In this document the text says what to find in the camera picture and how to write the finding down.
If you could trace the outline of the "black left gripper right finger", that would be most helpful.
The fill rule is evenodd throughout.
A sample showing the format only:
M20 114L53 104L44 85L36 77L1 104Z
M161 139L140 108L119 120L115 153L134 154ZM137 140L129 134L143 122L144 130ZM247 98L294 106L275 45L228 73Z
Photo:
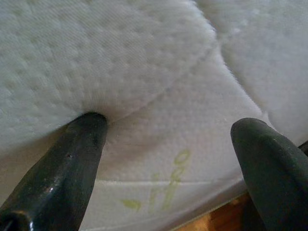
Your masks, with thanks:
M247 190L268 231L308 231L308 156L256 118L231 127Z

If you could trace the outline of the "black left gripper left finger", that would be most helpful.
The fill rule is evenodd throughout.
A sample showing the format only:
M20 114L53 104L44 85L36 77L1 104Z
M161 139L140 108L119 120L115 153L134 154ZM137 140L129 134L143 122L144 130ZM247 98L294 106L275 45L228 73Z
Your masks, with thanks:
M107 130L106 118L95 112L70 122L0 207L0 231L78 231Z

